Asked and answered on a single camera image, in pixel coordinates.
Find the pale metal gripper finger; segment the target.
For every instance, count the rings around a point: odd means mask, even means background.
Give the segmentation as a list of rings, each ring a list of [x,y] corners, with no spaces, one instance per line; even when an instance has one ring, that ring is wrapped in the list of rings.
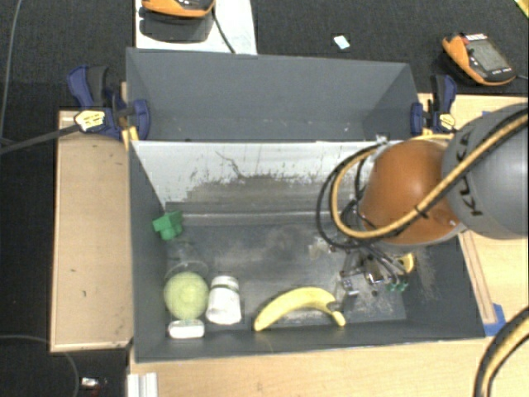
[[[341,311],[350,312],[354,309],[355,304],[360,297],[360,292],[357,289],[346,291],[341,301]]]
[[[350,278],[341,278],[336,281],[333,292],[336,306],[342,307],[348,298],[355,296],[355,287]]]

